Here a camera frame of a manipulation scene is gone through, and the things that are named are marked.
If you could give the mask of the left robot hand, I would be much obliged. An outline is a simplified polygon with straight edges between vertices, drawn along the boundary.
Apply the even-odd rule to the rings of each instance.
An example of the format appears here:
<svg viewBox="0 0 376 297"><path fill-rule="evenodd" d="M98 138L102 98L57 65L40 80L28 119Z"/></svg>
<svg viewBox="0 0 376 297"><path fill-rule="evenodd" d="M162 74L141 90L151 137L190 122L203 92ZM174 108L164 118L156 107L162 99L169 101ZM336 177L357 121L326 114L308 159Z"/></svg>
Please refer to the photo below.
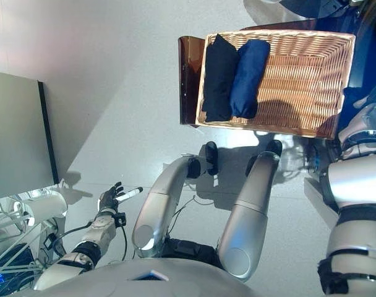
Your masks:
<svg viewBox="0 0 376 297"><path fill-rule="evenodd" d="M124 192L122 182L117 182L107 191L103 192L98 199L98 211L103 212L111 209L115 212L118 210L118 205L135 197L143 192L143 187L137 187L127 192Z"/></svg>

